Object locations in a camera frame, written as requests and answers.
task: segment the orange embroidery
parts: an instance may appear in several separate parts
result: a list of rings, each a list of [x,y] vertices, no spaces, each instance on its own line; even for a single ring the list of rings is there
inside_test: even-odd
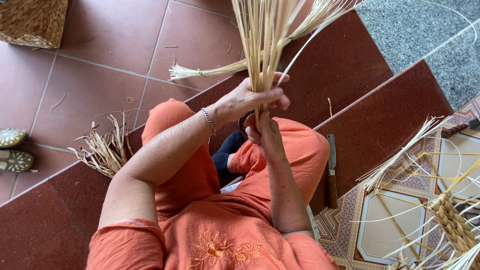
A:
[[[244,244],[238,248],[235,248],[233,244],[228,244],[227,240],[222,240],[220,234],[215,234],[215,238],[212,240],[212,232],[210,230],[206,231],[204,234],[201,234],[199,237],[199,245],[192,245],[192,247],[200,254],[200,258],[193,259],[195,264],[190,265],[187,270],[203,270],[204,261],[208,260],[210,265],[215,265],[216,260],[220,258],[225,258],[227,261],[231,262],[229,256],[232,256],[235,261],[251,261],[255,263],[262,256],[262,254],[270,255],[275,260],[280,258],[273,252],[265,251],[261,248],[262,243],[253,245]]]

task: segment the orange shirt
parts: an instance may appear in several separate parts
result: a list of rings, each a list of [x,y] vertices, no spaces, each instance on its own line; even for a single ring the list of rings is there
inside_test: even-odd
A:
[[[144,219],[117,222],[93,236],[87,269],[338,269],[314,239],[300,233],[284,239],[247,208],[206,199],[162,229]]]

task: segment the orange pants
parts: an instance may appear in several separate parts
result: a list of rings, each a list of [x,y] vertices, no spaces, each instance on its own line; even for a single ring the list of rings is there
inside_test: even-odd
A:
[[[187,105],[172,98],[157,105],[150,111],[145,125],[143,145],[192,115],[194,112]],[[293,177],[307,206],[322,177],[330,147],[327,140],[311,128],[288,119],[274,119],[280,128]],[[208,152],[208,141],[205,141],[170,180],[158,187],[155,200],[159,223],[199,200],[240,202],[256,209],[271,223],[268,169],[258,146],[250,141],[244,143],[232,159],[232,168],[246,174],[245,180],[235,191],[220,194],[217,172]]]

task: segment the knife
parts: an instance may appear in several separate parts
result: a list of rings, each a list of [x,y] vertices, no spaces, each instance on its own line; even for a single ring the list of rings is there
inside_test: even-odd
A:
[[[465,124],[460,124],[458,126],[442,130],[442,138],[448,139],[451,136],[453,136],[454,134],[456,134],[456,133],[458,133],[458,132],[460,132],[460,131],[462,131],[466,128],[476,129],[479,126],[480,126],[480,119],[476,118],[476,119],[473,119],[472,121],[467,122]]]
[[[337,196],[336,196],[336,179],[335,179],[335,166],[336,166],[336,150],[335,150],[335,136],[333,134],[327,135],[327,141],[330,145],[330,156],[328,157],[328,208],[337,209]]]

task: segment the woman's left hand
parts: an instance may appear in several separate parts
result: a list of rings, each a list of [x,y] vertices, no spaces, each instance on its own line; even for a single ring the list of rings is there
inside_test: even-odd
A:
[[[274,82],[282,76],[281,72],[275,72]],[[290,76],[285,75],[282,82],[287,82]],[[281,88],[272,88],[263,93],[252,92],[250,78],[246,78],[237,88],[223,96],[215,104],[210,105],[215,110],[215,125],[222,126],[229,122],[234,122],[253,110],[257,105],[268,104],[271,108],[280,108],[286,110],[290,106],[290,99],[283,93]]]

